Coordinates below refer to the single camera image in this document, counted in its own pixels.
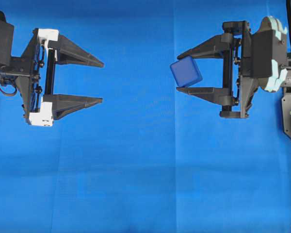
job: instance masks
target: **white bracket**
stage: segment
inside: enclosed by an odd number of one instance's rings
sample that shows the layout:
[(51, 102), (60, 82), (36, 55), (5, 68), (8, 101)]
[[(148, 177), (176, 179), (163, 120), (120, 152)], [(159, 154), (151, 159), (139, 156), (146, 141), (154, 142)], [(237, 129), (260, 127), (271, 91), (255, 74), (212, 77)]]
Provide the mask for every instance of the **white bracket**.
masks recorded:
[(36, 126), (53, 126), (52, 102), (43, 102), (41, 98), (40, 111), (38, 113), (29, 113), (29, 122)]
[[(53, 40), (53, 41), (58, 41), (58, 36), (59, 36), (59, 31), (56, 29), (41, 29), (39, 28), (38, 30), (38, 39), (40, 44), (42, 44), (44, 42), (44, 48), (47, 52), (47, 56), (49, 55), (49, 41)], [(55, 51), (55, 60), (57, 60), (57, 51)]]

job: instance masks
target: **blue surface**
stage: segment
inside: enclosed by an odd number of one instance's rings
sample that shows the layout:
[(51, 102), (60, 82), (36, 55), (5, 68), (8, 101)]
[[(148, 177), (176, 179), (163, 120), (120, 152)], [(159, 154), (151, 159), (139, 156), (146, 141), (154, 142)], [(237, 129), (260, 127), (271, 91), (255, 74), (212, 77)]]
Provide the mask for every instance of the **blue surface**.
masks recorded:
[[(283, 0), (26, 0), (0, 9), (15, 25), (12, 55), (33, 28), (56, 28), (105, 63), (56, 68), (55, 93), (104, 102), (52, 128), (26, 125), (20, 96), (0, 94), (0, 233), (291, 232), (281, 93), (256, 93), (247, 120), (221, 119), (219, 106), (175, 91), (169, 68), (224, 21), (247, 19), (256, 31), (273, 15), (287, 25)], [(198, 65), (203, 86), (221, 86), (222, 61)]]
[(203, 80), (196, 62), (190, 56), (172, 63), (170, 69), (179, 87), (188, 87)]

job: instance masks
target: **wire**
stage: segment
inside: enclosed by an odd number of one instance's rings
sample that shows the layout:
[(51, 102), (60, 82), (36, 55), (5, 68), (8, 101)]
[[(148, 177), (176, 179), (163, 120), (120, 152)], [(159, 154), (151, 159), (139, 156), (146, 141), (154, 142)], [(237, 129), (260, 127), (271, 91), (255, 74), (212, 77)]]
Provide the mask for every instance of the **wire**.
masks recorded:
[(15, 88), (15, 91), (14, 91), (13, 93), (6, 93), (6, 92), (4, 92), (4, 91), (0, 88), (0, 92), (1, 92), (2, 94), (4, 94), (5, 96), (12, 97), (12, 96), (15, 96), (16, 93), (17, 93), (17, 88), (16, 88), (16, 85), (15, 85), (14, 81), (11, 81), (11, 83), (12, 83), (12, 86)]

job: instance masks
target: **metal rod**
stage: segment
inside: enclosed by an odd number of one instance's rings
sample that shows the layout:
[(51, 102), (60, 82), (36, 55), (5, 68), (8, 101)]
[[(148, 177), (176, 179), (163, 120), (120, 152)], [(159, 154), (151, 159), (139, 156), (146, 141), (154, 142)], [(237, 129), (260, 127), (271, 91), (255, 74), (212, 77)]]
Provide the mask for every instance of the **metal rod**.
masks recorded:
[(54, 90), (54, 75), (55, 75), (55, 50), (48, 51), (48, 68), (45, 81), (45, 95), (52, 95)]
[[(233, 94), (233, 50), (224, 51), (223, 58), (223, 88), (228, 88), (228, 94)], [(232, 111), (232, 106), (222, 106), (222, 111)]]

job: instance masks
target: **blue fabric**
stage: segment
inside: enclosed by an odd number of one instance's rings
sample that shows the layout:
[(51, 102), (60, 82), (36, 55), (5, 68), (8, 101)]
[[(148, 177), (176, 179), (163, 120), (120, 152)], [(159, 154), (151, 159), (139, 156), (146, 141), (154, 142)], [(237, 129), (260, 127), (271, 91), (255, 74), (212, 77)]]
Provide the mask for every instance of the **blue fabric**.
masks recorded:
[[(104, 102), (52, 128), (28, 126), (21, 97), (0, 94), (0, 233), (291, 232), (281, 93), (256, 93), (247, 120), (221, 119), (219, 106), (177, 92), (169, 68), (223, 21), (287, 25), (283, 0), (9, 0), (0, 10), (15, 25), (12, 55), (35, 27), (55, 28), (105, 63), (56, 67), (55, 93)], [(203, 86), (221, 86), (221, 61), (198, 65)]]
[(196, 62), (187, 56), (170, 65), (177, 86), (188, 87), (203, 80)]

